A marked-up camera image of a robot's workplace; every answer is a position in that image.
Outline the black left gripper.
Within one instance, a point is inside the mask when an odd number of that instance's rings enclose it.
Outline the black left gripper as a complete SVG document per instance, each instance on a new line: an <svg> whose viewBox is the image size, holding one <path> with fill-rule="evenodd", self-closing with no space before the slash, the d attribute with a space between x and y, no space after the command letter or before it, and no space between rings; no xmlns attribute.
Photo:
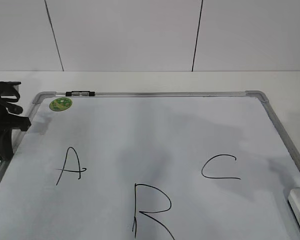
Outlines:
<svg viewBox="0 0 300 240"><path fill-rule="evenodd" d="M12 130L26 132L31 126L28 117L20 116L23 108L17 102L17 99L0 99L0 160L13 158Z"/></svg>

